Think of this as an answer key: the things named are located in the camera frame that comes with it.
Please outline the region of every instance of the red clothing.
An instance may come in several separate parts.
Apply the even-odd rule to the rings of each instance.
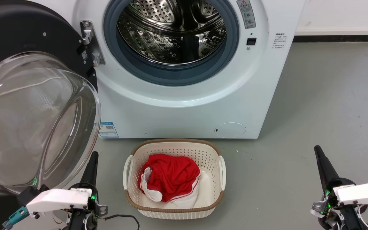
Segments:
[[[191,158],[185,156],[150,155],[141,174],[148,167],[152,169],[152,172],[147,182],[147,188],[161,192],[162,202],[191,193],[193,183],[200,175],[198,165]]]

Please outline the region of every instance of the gray rubber gasket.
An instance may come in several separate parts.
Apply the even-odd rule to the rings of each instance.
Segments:
[[[164,86],[187,86],[207,80],[222,70],[232,59],[239,42],[239,24],[228,0],[209,0],[226,26],[226,38],[209,57],[183,66],[153,63],[131,49],[117,29],[117,21],[131,0],[113,0],[104,17],[103,32],[111,54],[130,73],[142,80]]]

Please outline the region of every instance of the door hinge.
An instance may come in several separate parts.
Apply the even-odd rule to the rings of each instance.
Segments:
[[[93,23],[89,20],[80,21],[80,30],[82,32],[83,44],[89,46],[92,52],[93,67],[106,64],[102,49],[97,41]]]

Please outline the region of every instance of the white plastic basket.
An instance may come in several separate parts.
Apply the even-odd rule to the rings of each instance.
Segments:
[[[167,154],[193,159],[201,169],[199,193],[190,209],[179,209],[171,202],[154,202],[137,186],[143,165],[149,155]],[[127,201],[143,215],[159,219],[197,219],[207,217],[224,196],[226,181],[225,161],[212,143],[193,139],[149,140],[137,146],[126,160],[123,186]]]

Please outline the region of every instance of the blue connector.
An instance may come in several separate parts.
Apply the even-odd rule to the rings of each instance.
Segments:
[[[19,221],[22,221],[25,219],[25,217],[29,216],[28,210],[22,206],[20,209],[18,209],[15,213],[13,213],[8,221],[5,221],[3,226],[6,230],[10,230],[14,224],[18,223]]]

